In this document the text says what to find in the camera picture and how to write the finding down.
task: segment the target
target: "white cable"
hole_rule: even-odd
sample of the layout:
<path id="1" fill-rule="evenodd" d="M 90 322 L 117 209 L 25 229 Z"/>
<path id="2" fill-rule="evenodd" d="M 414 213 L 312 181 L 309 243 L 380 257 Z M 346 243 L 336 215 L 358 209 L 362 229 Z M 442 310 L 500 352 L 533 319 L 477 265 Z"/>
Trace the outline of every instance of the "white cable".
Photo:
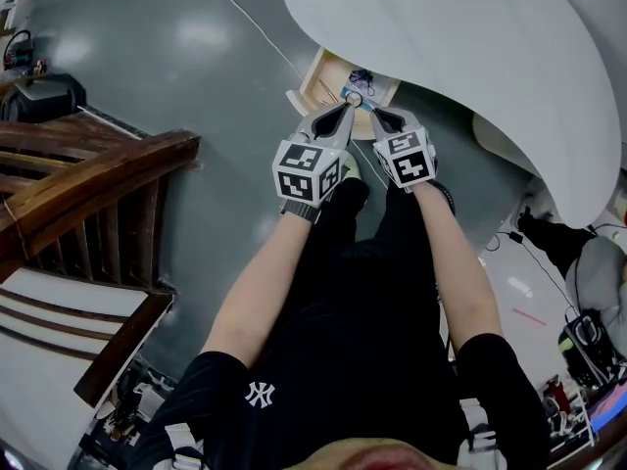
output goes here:
<path id="1" fill-rule="evenodd" d="M 376 169 L 374 168 L 374 165 L 372 165 L 370 163 L 370 160 L 367 158 L 366 155 L 363 154 L 362 149 L 359 147 L 359 145 L 353 140 L 351 139 L 351 142 L 355 145 L 355 147 L 357 148 L 357 151 L 360 152 L 362 154 L 363 159 L 365 160 L 365 162 L 370 165 L 370 168 L 372 169 L 372 172 L 374 172 L 374 175 L 379 179 L 379 181 L 381 181 L 381 184 L 383 185 L 383 187 L 387 190 L 388 189 L 388 185 L 385 184 L 385 181 L 381 178 L 381 176 L 379 175 L 379 173 L 376 171 Z"/>
<path id="2" fill-rule="evenodd" d="M 252 16 L 250 14 L 248 14 L 244 9 L 242 9 L 242 7 L 235 2 L 235 0 L 228 0 L 230 3 L 232 3 L 235 8 L 241 12 L 244 16 L 246 16 L 246 18 L 248 19 L 248 21 L 250 21 L 256 29 L 259 30 L 259 33 L 262 34 L 262 36 L 265 38 L 265 41 L 270 44 L 272 46 L 272 48 L 278 52 L 279 56 L 281 56 L 281 58 L 283 58 L 285 60 L 285 62 L 292 67 L 292 70 L 294 70 L 294 72 L 296 73 L 297 76 L 299 76 L 299 78 L 302 80 L 303 76 L 301 75 L 301 73 L 296 69 L 296 67 L 294 66 L 294 64 L 287 59 L 287 56 L 285 56 L 285 54 L 283 54 L 283 52 L 281 51 L 281 49 L 279 49 L 276 45 L 274 45 L 274 42 L 272 42 L 272 40 L 269 39 L 269 37 L 265 34 L 264 29 L 259 26 L 259 24 L 252 18 Z M 353 141 L 353 144 L 357 147 L 358 151 L 362 154 L 362 157 L 365 159 L 366 163 L 370 166 L 370 168 L 372 169 L 372 172 L 374 172 L 374 175 L 378 178 L 379 181 L 381 181 L 381 184 L 385 187 L 385 189 L 387 190 L 388 185 L 385 184 L 385 181 L 381 178 L 381 176 L 379 175 L 379 173 L 376 171 L 376 169 L 374 168 L 374 166 L 370 163 L 370 160 L 363 154 L 362 149 L 357 145 L 357 143 L 355 141 Z"/>
<path id="3" fill-rule="evenodd" d="M 261 33 L 261 34 L 264 36 L 265 41 L 266 41 L 267 43 L 269 43 L 269 44 L 272 46 L 272 48 L 273 48 L 276 52 L 278 52 L 279 56 L 281 56 L 281 58 L 283 58 L 283 59 L 285 60 L 285 62 L 286 62 L 286 63 L 287 63 L 290 67 L 292 67 L 292 70 L 294 70 L 294 71 L 296 72 L 296 75 L 297 75 L 297 76 L 299 76 L 299 78 L 302 80 L 302 79 L 303 79 L 303 76 L 302 76 L 302 75 L 301 75 L 301 73 L 297 70 L 297 68 L 294 66 L 294 64 L 293 64 L 293 63 L 292 63 L 289 59 L 287 59 L 287 56 L 285 56 L 285 54 L 283 54 L 283 53 L 281 52 L 281 49 L 279 49 L 276 45 L 274 45 L 274 42 L 272 42 L 272 40 L 270 40 L 270 39 L 269 39 L 269 37 L 265 34 L 265 31 L 264 31 L 264 30 L 262 29 L 262 27 L 261 27 L 261 26 L 259 26 L 259 24 L 258 24 L 258 23 L 257 23 L 257 22 L 256 22 L 256 21 L 252 18 L 252 17 L 251 17 L 251 15 L 250 15 L 250 14 L 248 14 L 248 13 L 247 13 L 244 9 L 242 9 L 242 7 L 241 7 L 241 6 L 240 6 L 237 2 L 235 2 L 235 0 L 228 0 L 228 1 L 229 1 L 230 3 L 232 3 L 232 4 L 233 4 L 233 5 L 237 8 L 237 10 L 238 10 L 239 12 L 241 12 L 244 16 L 246 16 L 246 18 L 248 19 L 248 21 L 250 21 L 250 22 L 251 22 L 251 23 L 255 26 L 255 28 L 259 30 L 259 33 Z"/>
<path id="4" fill-rule="evenodd" d="M 171 376 L 169 376 L 169 375 L 168 375 L 168 374 L 166 374 L 165 372 L 160 371 L 159 369 L 157 369 L 157 367 L 154 367 L 154 366 L 153 366 L 153 364 L 151 364 L 148 360 L 146 360 L 146 359 L 145 359 L 145 358 L 141 355 L 141 353 L 136 353 L 136 354 L 135 354 L 135 358 L 136 358 L 137 360 L 139 360 L 140 362 L 142 362 L 142 363 L 146 364 L 148 367 L 150 367 L 150 368 L 151 368 L 153 371 L 155 371 L 156 373 L 159 373 L 159 374 L 161 374 L 162 376 L 164 376 L 164 377 L 168 378 L 168 379 L 169 379 L 170 381 L 172 381 L 174 384 L 178 384 L 178 380 L 177 380 L 177 379 L 172 378 Z"/>

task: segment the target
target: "wooden railing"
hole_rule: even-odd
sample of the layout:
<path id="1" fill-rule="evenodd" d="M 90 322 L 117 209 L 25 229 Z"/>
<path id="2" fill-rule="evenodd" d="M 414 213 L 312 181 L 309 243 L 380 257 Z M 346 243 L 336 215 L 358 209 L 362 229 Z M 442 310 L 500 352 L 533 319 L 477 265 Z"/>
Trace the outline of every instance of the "wooden railing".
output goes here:
<path id="1" fill-rule="evenodd" d="M 133 233 L 129 237 L 138 252 L 127 258 L 134 265 L 136 278 L 151 287 L 158 276 L 154 245 L 163 204 L 159 197 L 165 193 L 161 178 L 191 162 L 198 145 L 198 136 L 187 131 L 132 140 L 0 122 L 0 148 L 4 149 L 0 165 L 17 168 L 22 174 L 0 174 L 0 192 L 11 195 L 0 205 L 0 281 L 36 259 L 48 246 L 63 259 L 58 243 L 75 229 L 77 263 L 85 266 L 81 271 L 87 278 L 94 278 L 84 221 L 96 214 L 102 260 L 98 268 L 121 284 L 118 203 L 142 189 L 133 200 L 136 210 L 129 212 L 135 216 L 132 224 L 136 231 L 132 226 L 126 228 Z M 35 180 L 25 171 L 49 175 Z"/>

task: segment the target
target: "white table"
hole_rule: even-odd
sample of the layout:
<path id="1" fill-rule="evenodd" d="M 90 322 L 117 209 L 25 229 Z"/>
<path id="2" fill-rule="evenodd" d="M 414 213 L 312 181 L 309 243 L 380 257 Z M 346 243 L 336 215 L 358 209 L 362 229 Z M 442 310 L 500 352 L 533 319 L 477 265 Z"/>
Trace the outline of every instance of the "white table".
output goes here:
<path id="1" fill-rule="evenodd" d="M 620 167 L 599 51 L 566 0 L 285 0 L 314 41 L 489 120 L 525 154 L 562 219 L 592 222 Z"/>

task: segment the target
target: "black bag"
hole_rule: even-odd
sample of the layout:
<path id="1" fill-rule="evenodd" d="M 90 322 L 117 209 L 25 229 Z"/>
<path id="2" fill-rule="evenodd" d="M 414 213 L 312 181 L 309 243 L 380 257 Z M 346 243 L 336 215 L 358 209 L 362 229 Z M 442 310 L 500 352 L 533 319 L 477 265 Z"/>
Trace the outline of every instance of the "black bag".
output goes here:
<path id="1" fill-rule="evenodd" d="M 0 106 L 0 119 L 42 123 L 78 112 L 85 90 L 68 74 L 18 80 Z"/>
<path id="2" fill-rule="evenodd" d="M 617 354 L 596 310 L 585 310 L 564 326 L 559 350 L 568 373 L 581 387 L 597 389 L 614 381 Z"/>

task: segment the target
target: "wooden staircase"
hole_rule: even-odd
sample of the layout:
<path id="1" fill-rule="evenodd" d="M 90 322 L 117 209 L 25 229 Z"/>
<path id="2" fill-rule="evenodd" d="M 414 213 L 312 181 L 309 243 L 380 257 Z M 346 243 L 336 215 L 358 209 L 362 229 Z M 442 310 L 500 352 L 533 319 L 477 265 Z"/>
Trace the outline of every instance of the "wooden staircase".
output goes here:
<path id="1" fill-rule="evenodd" d="M 184 130 L 136 139 L 88 114 L 0 121 L 0 368 L 24 364 L 15 389 L 44 388 L 40 366 L 57 363 L 80 375 L 75 394 L 52 402 L 103 401 L 171 307 L 159 283 L 163 207 L 169 175 L 199 142 Z M 83 414 L 73 437 L 93 416 Z"/>
<path id="2" fill-rule="evenodd" d="M 88 114 L 0 122 L 0 281 L 25 265 L 159 288 L 169 173 L 198 144 L 186 131 L 136 140 Z"/>

